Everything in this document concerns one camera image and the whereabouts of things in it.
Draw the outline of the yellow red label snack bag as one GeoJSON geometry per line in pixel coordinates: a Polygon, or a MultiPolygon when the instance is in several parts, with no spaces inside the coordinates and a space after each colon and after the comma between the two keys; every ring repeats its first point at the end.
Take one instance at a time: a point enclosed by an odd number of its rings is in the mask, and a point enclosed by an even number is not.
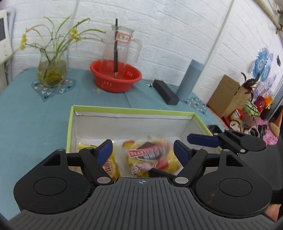
{"type": "Polygon", "coordinates": [[[181,167],[167,139],[127,140],[122,147],[127,152],[129,171],[138,177],[148,177],[151,169],[174,174],[181,167]]]}

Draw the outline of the green cardboard box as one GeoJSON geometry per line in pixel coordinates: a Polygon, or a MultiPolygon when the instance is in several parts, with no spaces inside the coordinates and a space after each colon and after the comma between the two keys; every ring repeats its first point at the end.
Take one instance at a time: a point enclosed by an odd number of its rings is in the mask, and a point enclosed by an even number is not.
{"type": "Polygon", "coordinates": [[[68,124],[67,152],[77,152],[80,143],[98,146],[110,139],[120,175],[132,177],[122,147],[124,141],[166,139],[174,143],[178,139],[196,148],[187,142],[190,133],[212,135],[193,112],[74,105],[68,124]]]}

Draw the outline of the brown cardboard box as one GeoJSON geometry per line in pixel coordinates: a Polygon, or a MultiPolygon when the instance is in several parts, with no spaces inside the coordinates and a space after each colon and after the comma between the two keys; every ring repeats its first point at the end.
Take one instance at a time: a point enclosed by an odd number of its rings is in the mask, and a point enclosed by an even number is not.
{"type": "Polygon", "coordinates": [[[229,117],[236,109],[243,109],[250,98],[251,93],[246,88],[224,75],[207,105],[220,118],[229,117]]]}

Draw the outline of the grey cylindrical bottle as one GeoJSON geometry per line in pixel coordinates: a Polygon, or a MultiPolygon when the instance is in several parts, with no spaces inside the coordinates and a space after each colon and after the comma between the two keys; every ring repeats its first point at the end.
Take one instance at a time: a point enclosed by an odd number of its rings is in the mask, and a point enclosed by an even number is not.
{"type": "Polygon", "coordinates": [[[176,92],[176,96],[179,98],[179,100],[185,102],[188,99],[202,73],[203,68],[204,65],[193,59],[191,60],[190,65],[186,73],[184,74],[181,84],[179,85],[176,92]]]}

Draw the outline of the black rectangular case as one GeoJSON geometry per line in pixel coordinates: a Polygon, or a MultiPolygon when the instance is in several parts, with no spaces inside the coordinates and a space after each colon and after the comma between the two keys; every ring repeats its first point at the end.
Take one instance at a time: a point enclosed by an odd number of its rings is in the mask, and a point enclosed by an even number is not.
{"type": "Polygon", "coordinates": [[[153,87],[162,97],[162,99],[168,105],[177,105],[179,102],[179,98],[176,94],[168,87],[168,85],[162,80],[154,80],[153,87]]]}

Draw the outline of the dark red plant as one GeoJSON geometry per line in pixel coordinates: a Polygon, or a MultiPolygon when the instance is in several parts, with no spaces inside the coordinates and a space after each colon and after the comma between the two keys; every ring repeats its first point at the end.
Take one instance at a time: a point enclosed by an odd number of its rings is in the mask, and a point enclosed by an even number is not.
{"type": "Polygon", "coordinates": [[[256,78],[247,79],[246,75],[242,73],[242,76],[244,77],[245,82],[242,84],[242,87],[246,90],[245,94],[249,95],[249,101],[252,102],[254,98],[254,85],[256,85],[260,79],[260,74],[256,76],[256,78]]]}

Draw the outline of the blue paper fan decoration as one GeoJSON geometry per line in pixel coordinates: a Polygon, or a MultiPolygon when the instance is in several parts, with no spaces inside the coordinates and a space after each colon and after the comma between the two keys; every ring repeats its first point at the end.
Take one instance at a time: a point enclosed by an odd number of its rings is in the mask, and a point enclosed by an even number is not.
{"type": "Polygon", "coordinates": [[[272,61],[273,53],[267,48],[259,50],[251,68],[252,76],[259,77],[261,82],[265,82],[269,77],[272,61]]]}

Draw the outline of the red plastic basket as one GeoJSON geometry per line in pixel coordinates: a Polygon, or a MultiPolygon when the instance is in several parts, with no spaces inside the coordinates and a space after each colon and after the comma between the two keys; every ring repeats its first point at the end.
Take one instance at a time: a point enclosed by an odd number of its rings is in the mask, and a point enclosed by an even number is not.
{"type": "Polygon", "coordinates": [[[90,70],[96,85],[111,93],[124,93],[142,79],[142,73],[137,68],[122,62],[118,62],[118,72],[115,72],[113,60],[94,61],[90,70]]]}

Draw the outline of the glass vase with plant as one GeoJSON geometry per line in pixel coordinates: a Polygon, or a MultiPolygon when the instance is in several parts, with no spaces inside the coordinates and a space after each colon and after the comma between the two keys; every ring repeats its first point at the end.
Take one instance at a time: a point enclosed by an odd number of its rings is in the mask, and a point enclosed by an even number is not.
{"type": "Polygon", "coordinates": [[[40,52],[40,60],[37,68],[37,78],[46,87],[60,85],[68,73],[67,50],[72,45],[78,45],[85,40],[95,40],[104,42],[98,34],[105,31],[98,28],[83,29],[82,25],[90,21],[84,18],[70,28],[66,28],[72,16],[66,17],[59,25],[49,17],[44,17],[48,24],[36,24],[26,28],[21,36],[19,46],[13,50],[12,54],[26,49],[36,49],[40,52]]]}

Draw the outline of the black stirring stick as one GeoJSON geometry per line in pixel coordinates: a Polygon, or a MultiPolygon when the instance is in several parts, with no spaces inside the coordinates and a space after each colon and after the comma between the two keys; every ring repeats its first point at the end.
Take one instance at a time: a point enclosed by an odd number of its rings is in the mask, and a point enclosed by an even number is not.
{"type": "Polygon", "coordinates": [[[118,33],[118,19],[115,20],[115,36],[114,36],[114,77],[118,74],[118,49],[117,49],[117,33],[118,33]]]}

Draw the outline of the glass pitcher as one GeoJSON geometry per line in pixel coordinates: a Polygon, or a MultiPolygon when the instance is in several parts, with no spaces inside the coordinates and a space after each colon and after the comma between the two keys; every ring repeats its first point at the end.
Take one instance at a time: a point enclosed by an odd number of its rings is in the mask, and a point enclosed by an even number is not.
{"type": "MultiPolygon", "coordinates": [[[[115,25],[111,26],[111,33],[107,39],[101,60],[114,61],[114,36],[115,25]]],[[[118,49],[118,62],[121,63],[137,63],[141,49],[142,42],[133,36],[134,30],[118,26],[117,33],[117,49],[118,49]]]]}

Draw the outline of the white water dispenser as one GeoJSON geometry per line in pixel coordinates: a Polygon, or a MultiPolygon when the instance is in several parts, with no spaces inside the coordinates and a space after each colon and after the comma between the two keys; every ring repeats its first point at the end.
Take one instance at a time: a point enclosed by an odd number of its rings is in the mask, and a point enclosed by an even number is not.
{"type": "Polygon", "coordinates": [[[5,63],[12,57],[11,39],[15,18],[15,9],[7,7],[1,10],[1,93],[11,82],[11,77],[6,77],[5,63]]]}

